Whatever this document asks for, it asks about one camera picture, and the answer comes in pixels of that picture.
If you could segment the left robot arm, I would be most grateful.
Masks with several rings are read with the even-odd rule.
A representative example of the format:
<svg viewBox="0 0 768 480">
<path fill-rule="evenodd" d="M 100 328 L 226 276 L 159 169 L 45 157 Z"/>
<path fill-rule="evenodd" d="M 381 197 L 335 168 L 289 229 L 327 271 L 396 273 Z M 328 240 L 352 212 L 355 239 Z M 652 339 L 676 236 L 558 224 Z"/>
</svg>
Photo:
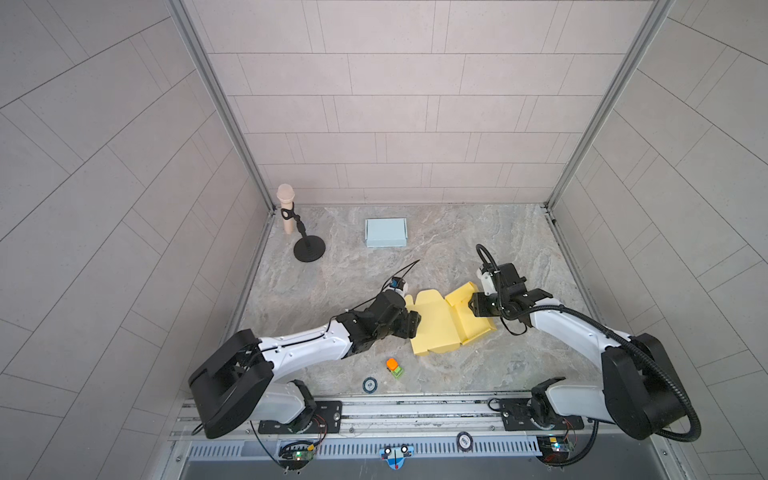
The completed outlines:
<svg viewBox="0 0 768 480">
<path fill-rule="evenodd" d="M 258 338 L 241 330 L 189 377 L 198 429 L 217 439 L 254 420 L 302 431 L 313 422 L 317 404 L 306 384 L 291 377 L 295 372 L 363 353 L 388 336 L 413 339 L 420 323 L 405 297 L 386 289 L 364 310 L 345 311 L 297 334 Z"/>
</svg>

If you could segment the green circuit board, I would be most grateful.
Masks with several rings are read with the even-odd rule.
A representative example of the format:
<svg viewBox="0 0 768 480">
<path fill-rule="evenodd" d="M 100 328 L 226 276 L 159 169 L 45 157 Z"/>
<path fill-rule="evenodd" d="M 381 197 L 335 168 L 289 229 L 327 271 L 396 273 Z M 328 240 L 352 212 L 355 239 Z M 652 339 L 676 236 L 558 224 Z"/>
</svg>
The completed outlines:
<svg viewBox="0 0 768 480">
<path fill-rule="evenodd" d="M 574 451 L 574 444 L 564 436 L 539 436 L 536 440 L 541 452 L 538 460 L 545 464 L 563 463 Z"/>
<path fill-rule="evenodd" d="M 310 441 L 290 442 L 280 447 L 278 452 L 280 464 L 289 471 L 303 469 L 315 458 L 317 446 Z"/>
</svg>

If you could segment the light blue paper box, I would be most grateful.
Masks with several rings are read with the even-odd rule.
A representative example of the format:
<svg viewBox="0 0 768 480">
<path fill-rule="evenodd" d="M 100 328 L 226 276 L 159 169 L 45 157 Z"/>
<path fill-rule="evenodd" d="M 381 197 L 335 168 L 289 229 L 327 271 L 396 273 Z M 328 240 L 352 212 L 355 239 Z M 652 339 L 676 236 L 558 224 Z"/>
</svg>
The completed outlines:
<svg viewBox="0 0 768 480">
<path fill-rule="evenodd" d="M 405 218 L 365 220 L 365 244 L 368 248 L 405 247 L 408 240 Z"/>
</svg>

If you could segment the right green circuit board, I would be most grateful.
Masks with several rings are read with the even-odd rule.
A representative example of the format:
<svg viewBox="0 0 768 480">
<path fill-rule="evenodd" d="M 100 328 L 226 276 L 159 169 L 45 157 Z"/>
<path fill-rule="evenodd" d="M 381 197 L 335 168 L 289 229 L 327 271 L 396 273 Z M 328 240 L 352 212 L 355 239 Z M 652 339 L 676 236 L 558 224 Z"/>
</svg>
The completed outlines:
<svg viewBox="0 0 768 480">
<path fill-rule="evenodd" d="M 545 464 L 563 463 L 574 451 L 574 444 L 564 436 L 539 436 L 536 440 L 541 452 L 538 460 Z"/>
</svg>

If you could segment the yellow paper box stack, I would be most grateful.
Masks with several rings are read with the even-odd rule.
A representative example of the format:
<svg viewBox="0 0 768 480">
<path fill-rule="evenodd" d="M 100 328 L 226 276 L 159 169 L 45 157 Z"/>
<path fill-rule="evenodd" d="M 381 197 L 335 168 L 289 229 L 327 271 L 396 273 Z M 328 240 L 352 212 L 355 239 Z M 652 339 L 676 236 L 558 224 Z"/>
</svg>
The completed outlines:
<svg viewBox="0 0 768 480">
<path fill-rule="evenodd" d="M 434 289 L 419 292 L 416 299 L 406 295 L 407 309 L 421 316 L 416 336 L 410 340 L 413 353 L 448 353 L 496 331 L 490 318 L 476 317 L 469 307 L 473 294 L 478 292 L 473 282 L 467 282 L 446 297 Z"/>
</svg>

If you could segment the left green circuit board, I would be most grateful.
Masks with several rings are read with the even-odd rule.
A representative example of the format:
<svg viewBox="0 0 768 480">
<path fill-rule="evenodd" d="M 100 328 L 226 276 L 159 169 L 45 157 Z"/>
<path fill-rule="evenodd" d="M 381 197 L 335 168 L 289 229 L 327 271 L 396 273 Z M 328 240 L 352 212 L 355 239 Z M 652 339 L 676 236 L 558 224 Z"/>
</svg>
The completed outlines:
<svg viewBox="0 0 768 480">
<path fill-rule="evenodd" d="M 303 469 L 315 458 L 317 446 L 310 441 L 290 442 L 280 447 L 278 452 L 280 464 L 289 471 Z"/>
</svg>

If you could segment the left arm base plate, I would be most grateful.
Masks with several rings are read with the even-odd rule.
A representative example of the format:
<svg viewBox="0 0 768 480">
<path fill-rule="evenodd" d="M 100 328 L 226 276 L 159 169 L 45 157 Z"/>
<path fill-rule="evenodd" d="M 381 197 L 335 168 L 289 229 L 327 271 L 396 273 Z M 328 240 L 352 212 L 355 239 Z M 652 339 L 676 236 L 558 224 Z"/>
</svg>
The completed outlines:
<svg viewBox="0 0 768 480">
<path fill-rule="evenodd" d="M 289 424 L 276 421 L 260 421 L 260 435 L 318 435 L 336 434 L 340 431 L 343 403 L 318 401 L 312 414 L 301 413 L 298 420 Z"/>
</svg>

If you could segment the round black white disc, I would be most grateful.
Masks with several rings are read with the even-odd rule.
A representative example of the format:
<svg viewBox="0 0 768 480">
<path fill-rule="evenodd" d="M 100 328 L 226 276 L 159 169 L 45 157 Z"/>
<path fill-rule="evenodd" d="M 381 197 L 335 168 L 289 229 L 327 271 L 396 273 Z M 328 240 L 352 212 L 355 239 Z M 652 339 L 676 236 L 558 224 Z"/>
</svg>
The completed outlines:
<svg viewBox="0 0 768 480">
<path fill-rule="evenodd" d="M 471 452 L 474 447 L 474 439 L 468 432 L 462 431 L 457 434 L 456 445 L 460 452 Z"/>
</svg>

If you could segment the orange green toy block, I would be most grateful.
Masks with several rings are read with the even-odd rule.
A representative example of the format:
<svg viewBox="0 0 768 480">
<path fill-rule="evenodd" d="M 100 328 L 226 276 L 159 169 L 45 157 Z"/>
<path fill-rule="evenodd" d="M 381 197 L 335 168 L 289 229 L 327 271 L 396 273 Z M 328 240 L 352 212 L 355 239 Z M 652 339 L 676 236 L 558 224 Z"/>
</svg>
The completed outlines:
<svg viewBox="0 0 768 480">
<path fill-rule="evenodd" d="M 403 368 L 395 358 L 386 361 L 386 368 L 394 378 L 399 379 L 403 375 Z"/>
</svg>

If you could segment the black microphone stand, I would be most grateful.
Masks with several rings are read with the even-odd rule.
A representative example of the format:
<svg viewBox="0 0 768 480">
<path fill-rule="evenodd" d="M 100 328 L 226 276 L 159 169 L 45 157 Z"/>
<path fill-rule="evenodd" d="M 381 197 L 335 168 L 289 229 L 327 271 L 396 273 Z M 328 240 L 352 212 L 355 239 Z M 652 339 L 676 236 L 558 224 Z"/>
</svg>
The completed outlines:
<svg viewBox="0 0 768 480">
<path fill-rule="evenodd" d="M 294 220 L 301 239 L 294 244 L 293 253 L 297 260 L 303 263 L 311 263 L 320 259 L 325 251 L 326 244 L 323 239 L 316 235 L 308 235 L 306 227 L 301 217 L 294 209 L 281 209 L 281 215 L 284 220 Z"/>
</svg>

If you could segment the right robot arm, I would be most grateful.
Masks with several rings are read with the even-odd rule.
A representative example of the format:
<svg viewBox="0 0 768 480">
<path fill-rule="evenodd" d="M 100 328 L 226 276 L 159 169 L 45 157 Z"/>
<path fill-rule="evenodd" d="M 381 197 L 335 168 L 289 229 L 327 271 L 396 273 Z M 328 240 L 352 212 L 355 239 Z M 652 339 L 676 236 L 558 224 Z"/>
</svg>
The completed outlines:
<svg viewBox="0 0 768 480">
<path fill-rule="evenodd" d="M 559 417 L 579 416 L 612 423 L 638 440 L 659 435 L 693 442 L 700 437 L 692 401 L 656 337 L 616 331 L 542 289 L 528 289 L 511 263 L 484 261 L 477 276 L 482 289 L 469 302 L 474 315 L 518 321 L 549 334 L 602 375 L 594 384 L 555 377 L 533 387 L 528 411 L 535 424 L 549 427 Z"/>
</svg>

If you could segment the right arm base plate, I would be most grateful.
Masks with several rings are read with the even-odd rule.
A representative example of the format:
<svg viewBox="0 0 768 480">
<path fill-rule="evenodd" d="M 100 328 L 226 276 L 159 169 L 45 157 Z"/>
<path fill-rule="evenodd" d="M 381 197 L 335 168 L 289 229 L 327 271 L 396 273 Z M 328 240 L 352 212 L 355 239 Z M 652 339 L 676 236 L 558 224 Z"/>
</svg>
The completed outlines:
<svg viewBox="0 0 768 480">
<path fill-rule="evenodd" d="M 585 428 L 584 420 L 579 416 L 562 417 L 557 414 L 546 414 L 543 420 L 535 418 L 534 411 L 528 398 L 492 398 L 488 407 L 499 414 L 503 428 L 513 431 L 579 431 Z"/>
</svg>

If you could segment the beige microphone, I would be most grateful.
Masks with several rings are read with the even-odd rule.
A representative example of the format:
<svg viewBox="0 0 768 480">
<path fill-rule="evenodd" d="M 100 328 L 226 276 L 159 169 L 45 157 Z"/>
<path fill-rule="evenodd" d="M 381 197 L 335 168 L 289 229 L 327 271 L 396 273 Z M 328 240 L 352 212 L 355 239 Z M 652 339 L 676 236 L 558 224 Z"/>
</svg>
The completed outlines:
<svg viewBox="0 0 768 480">
<path fill-rule="evenodd" d="M 296 229 L 294 199 L 295 191 L 289 184 L 280 184 L 276 193 L 280 202 L 280 214 L 283 219 L 284 231 L 287 235 L 292 235 Z"/>
</svg>

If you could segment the blue sticker marker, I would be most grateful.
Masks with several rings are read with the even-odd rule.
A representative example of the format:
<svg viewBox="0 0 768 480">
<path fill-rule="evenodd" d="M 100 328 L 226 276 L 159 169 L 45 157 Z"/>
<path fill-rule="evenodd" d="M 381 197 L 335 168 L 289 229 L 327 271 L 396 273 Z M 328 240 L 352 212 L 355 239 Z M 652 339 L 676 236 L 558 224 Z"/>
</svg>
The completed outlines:
<svg viewBox="0 0 768 480">
<path fill-rule="evenodd" d="M 380 459 L 394 471 L 402 469 L 405 460 L 412 457 L 414 448 L 411 445 L 403 444 L 400 446 L 385 446 L 380 452 Z"/>
</svg>

